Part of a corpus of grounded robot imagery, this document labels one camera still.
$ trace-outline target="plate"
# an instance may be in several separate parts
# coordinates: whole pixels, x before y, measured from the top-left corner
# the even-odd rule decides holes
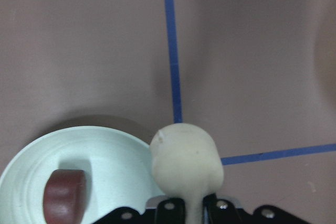
[[[0,223],[46,223],[44,187],[56,169],[86,173],[82,224],[91,224],[121,206],[143,213],[148,199],[163,194],[151,175],[151,154],[145,142],[106,127],[71,127],[31,142],[6,167],[0,178]]]

